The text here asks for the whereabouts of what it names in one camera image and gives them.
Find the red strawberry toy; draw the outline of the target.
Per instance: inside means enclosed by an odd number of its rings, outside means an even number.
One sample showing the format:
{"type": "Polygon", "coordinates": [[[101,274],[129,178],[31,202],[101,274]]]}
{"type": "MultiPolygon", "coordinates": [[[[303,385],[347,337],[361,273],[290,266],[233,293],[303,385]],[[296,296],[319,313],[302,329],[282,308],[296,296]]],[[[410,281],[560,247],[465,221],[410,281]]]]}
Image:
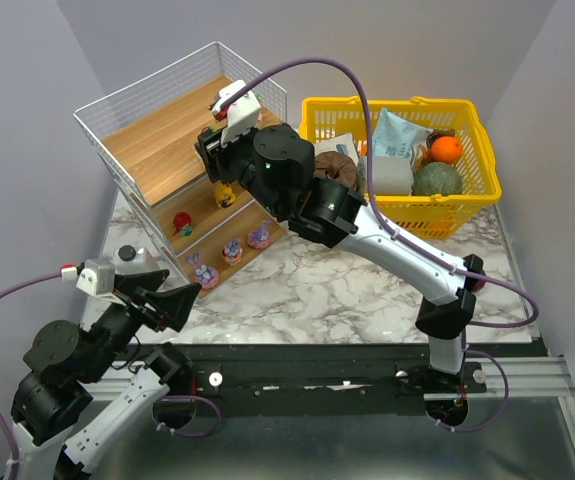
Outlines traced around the red strawberry toy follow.
{"type": "Polygon", "coordinates": [[[177,212],[172,219],[173,234],[188,237],[193,233],[192,217],[185,211],[177,212]]]}

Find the yellow duck toy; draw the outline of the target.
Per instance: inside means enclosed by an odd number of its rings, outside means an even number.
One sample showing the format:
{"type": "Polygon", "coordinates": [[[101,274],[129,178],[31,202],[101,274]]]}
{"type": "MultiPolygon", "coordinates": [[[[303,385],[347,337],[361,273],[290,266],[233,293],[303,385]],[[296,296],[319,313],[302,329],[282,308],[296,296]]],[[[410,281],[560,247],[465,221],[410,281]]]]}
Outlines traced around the yellow duck toy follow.
{"type": "Polygon", "coordinates": [[[232,206],[236,201],[236,195],[230,185],[216,183],[214,185],[214,198],[218,208],[224,209],[232,206]]]}

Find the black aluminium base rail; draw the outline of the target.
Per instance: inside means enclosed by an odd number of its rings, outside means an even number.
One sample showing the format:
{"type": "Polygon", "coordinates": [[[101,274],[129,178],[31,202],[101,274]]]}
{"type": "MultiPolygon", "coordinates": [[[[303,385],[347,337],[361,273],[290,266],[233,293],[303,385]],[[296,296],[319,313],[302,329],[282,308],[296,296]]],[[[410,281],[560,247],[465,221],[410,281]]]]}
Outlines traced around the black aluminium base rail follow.
{"type": "Polygon", "coordinates": [[[429,371],[425,344],[178,344],[199,395],[225,418],[395,413],[431,402],[569,397],[566,360],[542,341],[476,344],[460,380],[429,371]]]}

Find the yellow plastic shopping basket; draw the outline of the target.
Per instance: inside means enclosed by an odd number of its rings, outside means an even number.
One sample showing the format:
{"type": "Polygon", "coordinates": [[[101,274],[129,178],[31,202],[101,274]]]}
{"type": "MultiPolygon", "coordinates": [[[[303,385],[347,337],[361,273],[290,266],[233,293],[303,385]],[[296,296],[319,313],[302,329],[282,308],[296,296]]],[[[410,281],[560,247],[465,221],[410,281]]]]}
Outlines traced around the yellow plastic shopping basket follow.
{"type": "MultiPolygon", "coordinates": [[[[446,239],[481,209],[498,202],[502,189],[496,174],[496,159],[488,134],[479,121],[474,104],[465,99],[413,97],[409,100],[371,100],[371,120],[388,111],[429,129],[453,130],[463,155],[455,169],[463,193],[451,196],[377,195],[381,214],[423,239],[446,239]]],[[[352,97],[308,97],[301,105],[299,134],[316,143],[350,133],[355,146],[366,144],[360,99],[352,97]]]]}

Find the purple pink toy figure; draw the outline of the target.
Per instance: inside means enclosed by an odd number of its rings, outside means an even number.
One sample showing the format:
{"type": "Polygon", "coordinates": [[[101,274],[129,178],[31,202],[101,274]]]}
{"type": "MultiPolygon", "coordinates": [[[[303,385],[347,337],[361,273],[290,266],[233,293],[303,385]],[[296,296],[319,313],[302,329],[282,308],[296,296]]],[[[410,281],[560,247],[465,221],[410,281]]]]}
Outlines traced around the purple pink toy figure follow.
{"type": "Polygon", "coordinates": [[[247,235],[247,245],[253,249],[263,250],[270,244],[269,226],[271,220],[264,220],[259,227],[247,235]]]}

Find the orange fruit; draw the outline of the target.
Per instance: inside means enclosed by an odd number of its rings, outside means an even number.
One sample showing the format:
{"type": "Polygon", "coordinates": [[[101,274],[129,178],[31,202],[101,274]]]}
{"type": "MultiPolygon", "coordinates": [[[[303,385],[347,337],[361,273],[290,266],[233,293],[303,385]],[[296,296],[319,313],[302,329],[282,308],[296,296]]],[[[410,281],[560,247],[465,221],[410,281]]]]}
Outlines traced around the orange fruit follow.
{"type": "Polygon", "coordinates": [[[455,164],[463,155],[461,142],[454,136],[441,136],[430,147],[432,160],[448,165],[455,164]]]}

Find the small purple bunny toy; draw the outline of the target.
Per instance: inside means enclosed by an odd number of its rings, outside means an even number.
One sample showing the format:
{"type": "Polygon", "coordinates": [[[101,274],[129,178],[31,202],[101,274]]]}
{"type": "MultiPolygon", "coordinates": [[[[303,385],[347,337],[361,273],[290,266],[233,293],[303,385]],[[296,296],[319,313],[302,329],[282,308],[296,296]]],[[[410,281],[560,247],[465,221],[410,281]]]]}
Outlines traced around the small purple bunny toy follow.
{"type": "Polygon", "coordinates": [[[221,251],[223,261],[228,265],[235,265],[241,261],[243,249],[240,239],[234,239],[228,242],[221,251]]]}

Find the light blue snack bag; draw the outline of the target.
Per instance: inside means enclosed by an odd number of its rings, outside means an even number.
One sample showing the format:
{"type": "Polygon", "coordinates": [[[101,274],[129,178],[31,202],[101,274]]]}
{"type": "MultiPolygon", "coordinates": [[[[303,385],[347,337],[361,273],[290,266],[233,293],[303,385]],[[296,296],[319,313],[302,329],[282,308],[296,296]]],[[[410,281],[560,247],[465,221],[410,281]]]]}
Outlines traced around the light blue snack bag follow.
{"type": "Polygon", "coordinates": [[[415,149],[424,144],[431,133],[431,129],[382,108],[372,138],[373,155],[412,161],[415,149]]]}

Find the purple bunny toy pink base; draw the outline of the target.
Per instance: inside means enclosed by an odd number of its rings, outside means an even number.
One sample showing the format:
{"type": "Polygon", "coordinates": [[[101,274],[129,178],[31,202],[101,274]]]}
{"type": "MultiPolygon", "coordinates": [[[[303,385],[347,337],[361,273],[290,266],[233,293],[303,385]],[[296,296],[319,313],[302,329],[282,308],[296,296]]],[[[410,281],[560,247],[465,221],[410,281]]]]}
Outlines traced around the purple bunny toy pink base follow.
{"type": "Polygon", "coordinates": [[[218,285],[220,280],[218,270],[211,265],[203,263],[199,258],[198,252],[187,256],[185,262],[192,267],[196,281],[203,290],[211,290],[218,285]]]}

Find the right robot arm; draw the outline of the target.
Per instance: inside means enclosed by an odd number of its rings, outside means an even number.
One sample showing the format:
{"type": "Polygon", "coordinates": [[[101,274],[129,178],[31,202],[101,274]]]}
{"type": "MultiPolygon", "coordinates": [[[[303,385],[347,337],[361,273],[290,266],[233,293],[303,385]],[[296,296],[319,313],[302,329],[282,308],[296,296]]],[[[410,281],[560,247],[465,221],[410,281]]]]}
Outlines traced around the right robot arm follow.
{"type": "Polygon", "coordinates": [[[416,288],[423,296],[416,327],[429,338],[430,365],[458,374],[476,304],[476,282],[466,275],[482,273],[482,259],[449,255],[380,222],[356,191],[315,175],[313,144],[287,124],[253,128],[229,143],[223,136],[206,129],[195,145],[210,180],[239,183],[300,237],[359,255],[416,288]]]}

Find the green melon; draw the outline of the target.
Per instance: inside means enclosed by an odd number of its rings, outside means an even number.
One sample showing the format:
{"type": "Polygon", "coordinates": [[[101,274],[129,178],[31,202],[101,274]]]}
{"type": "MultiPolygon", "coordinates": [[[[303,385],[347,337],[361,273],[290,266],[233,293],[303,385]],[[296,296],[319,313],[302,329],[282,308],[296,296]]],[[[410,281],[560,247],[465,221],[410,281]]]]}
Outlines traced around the green melon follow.
{"type": "Polygon", "coordinates": [[[463,193],[463,182],[453,166],[433,162],[414,174],[412,193],[416,196],[459,195],[463,193]]]}

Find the brown chocolate donut cake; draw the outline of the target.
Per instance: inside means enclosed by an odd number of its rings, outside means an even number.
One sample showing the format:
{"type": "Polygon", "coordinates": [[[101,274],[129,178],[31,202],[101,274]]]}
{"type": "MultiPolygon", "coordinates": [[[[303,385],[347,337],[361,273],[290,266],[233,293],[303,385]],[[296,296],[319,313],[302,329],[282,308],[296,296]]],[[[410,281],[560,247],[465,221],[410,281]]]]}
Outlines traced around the brown chocolate donut cake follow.
{"type": "Polygon", "coordinates": [[[327,151],[318,154],[314,161],[316,176],[335,180],[352,190],[357,189],[357,166],[348,155],[337,151],[327,151]]]}

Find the white plastic bottle black cap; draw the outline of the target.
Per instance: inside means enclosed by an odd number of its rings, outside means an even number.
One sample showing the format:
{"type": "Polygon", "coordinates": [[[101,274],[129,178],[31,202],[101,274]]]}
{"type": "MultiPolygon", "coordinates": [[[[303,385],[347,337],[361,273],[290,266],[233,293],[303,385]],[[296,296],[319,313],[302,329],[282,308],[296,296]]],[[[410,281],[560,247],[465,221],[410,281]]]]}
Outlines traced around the white plastic bottle black cap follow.
{"type": "Polygon", "coordinates": [[[148,273],[159,269],[156,259],[145,247],[134,247],[129,244],[114,250],[112,264],[115,272],[123,276],[148,273]]]}

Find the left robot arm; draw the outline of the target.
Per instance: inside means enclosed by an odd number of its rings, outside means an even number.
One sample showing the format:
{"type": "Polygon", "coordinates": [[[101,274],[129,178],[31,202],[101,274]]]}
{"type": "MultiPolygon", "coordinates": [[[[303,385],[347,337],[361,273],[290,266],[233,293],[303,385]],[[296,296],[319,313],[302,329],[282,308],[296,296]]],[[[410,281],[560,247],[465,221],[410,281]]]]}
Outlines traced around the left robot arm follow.
{"type": "Polygon", "coordinates": [[[201,287],[159,288],[168,271],[120,276],[116,295],[89,329],[55,320],[34,337],[23,360],[29,374],[19,383],[11,414],[18,455],[8,479],[87,479],[102,456],[145,410],[169,393],[192,394],[190,360],[172,344],[155,347],[125,389],[81,431],[73,430],[91,403],[86,385],[97,383],[146,326],[180,331],[201,287]]]}

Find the purple red onion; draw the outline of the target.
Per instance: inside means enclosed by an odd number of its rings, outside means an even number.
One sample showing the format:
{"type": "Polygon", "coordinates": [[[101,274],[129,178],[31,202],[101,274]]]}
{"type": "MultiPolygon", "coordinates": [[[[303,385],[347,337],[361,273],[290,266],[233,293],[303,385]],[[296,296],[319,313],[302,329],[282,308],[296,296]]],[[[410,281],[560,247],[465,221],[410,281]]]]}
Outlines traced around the purple red onion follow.
{"type": "Polygon", "coordinates": [[[483,280],[478,280],[476,282],[476,284],[472,287],[472,292],[476,293],[479,292],[484,286],[486,285],[486,282],[483,280]]]}

